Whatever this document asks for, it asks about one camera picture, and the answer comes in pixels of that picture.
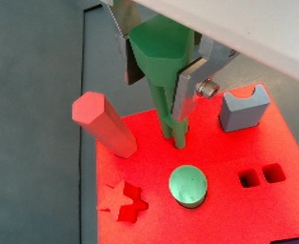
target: gray block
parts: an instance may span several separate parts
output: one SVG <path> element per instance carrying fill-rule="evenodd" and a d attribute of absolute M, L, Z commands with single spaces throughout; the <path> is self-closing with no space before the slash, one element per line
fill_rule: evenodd
<path fill-rule="evenodd" d="M 224 93 L 220 121 L 226 132 L 234 132 L 258 125 L 270 104 L 270 97 L 262 84 L 248 98 Z"/>

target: green oval block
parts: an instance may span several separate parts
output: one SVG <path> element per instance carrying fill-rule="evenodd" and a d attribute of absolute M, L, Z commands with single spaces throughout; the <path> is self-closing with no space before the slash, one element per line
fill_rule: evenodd
<path fill-rule="evenodd" d="M 204 203 L 207 179 L 203 171 L 191 165 L 175 169 L 170 178 L 170 189 L 176 201 L 188 209 Z"/>

